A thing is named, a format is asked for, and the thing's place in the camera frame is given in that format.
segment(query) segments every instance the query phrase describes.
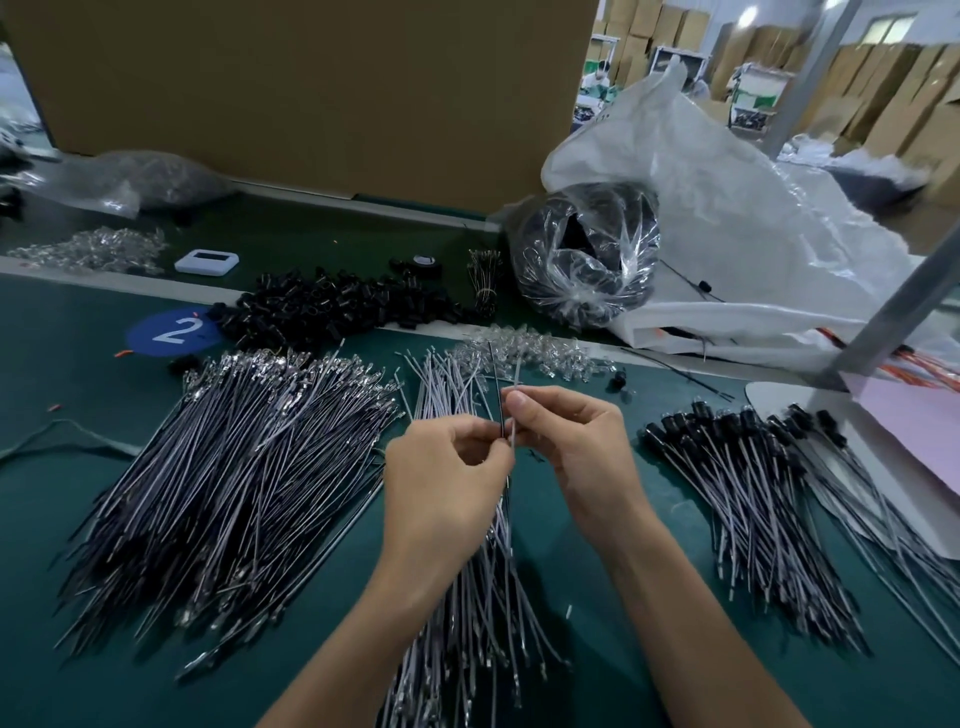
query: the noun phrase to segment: person's left hand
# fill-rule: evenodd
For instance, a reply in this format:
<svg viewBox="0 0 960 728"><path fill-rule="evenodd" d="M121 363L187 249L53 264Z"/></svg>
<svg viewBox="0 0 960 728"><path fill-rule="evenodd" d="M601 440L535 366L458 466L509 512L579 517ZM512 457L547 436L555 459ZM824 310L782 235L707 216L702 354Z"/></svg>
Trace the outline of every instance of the person's left hand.
<svg viewBox="0 0 960 728"><path fill-rule="evenodd" d="M436 603L483 543L513 467L499 424L471 415L412 422L387 446L378 569Z"/></svg>

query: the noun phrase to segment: hand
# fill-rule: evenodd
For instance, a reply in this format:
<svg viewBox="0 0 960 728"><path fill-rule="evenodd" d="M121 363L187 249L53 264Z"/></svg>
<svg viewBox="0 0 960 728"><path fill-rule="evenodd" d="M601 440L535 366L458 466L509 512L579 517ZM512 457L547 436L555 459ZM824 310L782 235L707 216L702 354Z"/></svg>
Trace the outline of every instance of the hand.
<svg viewBox="0 0 960 728"><path fill-rule="evenodd" d="M410 423L387 446L383 551L418 597L440 599L483 544L514 453L500 425L471 415Z"/></svg>
<svg viewBox="0 0 960 728"><path fill-rule="evenodd" d="M618 554L637 521L655 519L615 404L563 387L510 387L504 411L516 444L553 466L570 515L601 557Z"/></svg>

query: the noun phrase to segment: pink paper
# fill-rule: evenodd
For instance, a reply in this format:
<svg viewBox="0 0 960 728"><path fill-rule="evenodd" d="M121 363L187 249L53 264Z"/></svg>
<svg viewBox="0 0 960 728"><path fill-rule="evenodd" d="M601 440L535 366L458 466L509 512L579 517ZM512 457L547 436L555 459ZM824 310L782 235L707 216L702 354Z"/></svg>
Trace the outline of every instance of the pink paper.
<svg viewBox="0 0 960 728"><path fill-rule="evenodd" d="M840 376L853 401L960 495L960 394L888 379Z"/></svg>

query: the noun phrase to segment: number 2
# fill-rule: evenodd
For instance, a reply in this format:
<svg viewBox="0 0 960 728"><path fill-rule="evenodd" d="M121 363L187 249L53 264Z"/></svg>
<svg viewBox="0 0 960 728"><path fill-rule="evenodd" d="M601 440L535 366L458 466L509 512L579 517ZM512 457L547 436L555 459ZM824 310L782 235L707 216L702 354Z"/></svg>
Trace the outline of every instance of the number 2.
<svg viewBox="0 0 960 728"><path fill-rule="evenodd" d="M174 334L178 333L190 333L190 331L196 331L198 328L204 325L202 319L190 316L185 319L177 319L178 324L187 324L190 326L187 328L178 328L176 331L168 331L167 333L161 333L159 336L154 337L154 341L162 341L165 344L182 344L183 339L175 339Z"/></svg>

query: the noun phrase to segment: forearm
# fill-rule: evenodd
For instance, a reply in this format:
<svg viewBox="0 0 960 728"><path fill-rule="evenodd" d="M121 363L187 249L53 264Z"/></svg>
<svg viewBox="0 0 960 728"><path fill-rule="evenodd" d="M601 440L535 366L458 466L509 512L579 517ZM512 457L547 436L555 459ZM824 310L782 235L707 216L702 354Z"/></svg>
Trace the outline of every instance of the forearm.
<svg viewBox="0 0 960 728"><path fill-rule="evenodd" d="M808 723L652 512L604 561L677 728Z"/></svg>
<svg viewBox="0 0 960 728"><path fill-rule="evenodd" d="M396 669L432 611L378 567L363 595L257 728L371 728Z"/></svg>

